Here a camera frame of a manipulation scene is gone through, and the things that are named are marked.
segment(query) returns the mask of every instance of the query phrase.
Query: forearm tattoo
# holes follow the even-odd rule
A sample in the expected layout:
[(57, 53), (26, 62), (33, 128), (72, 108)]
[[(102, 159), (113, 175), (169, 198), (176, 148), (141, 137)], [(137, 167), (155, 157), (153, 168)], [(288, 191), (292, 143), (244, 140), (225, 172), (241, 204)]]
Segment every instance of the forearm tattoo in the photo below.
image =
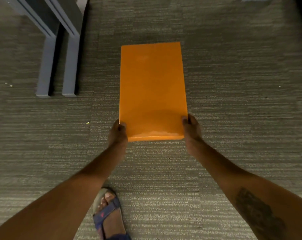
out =
[(265, 240), (284, 240), (286, 226), (276, 217), (271, 207), (255, 197), (249, 190), (241, 188), (235, 199), (235, 205), (241, 216)]

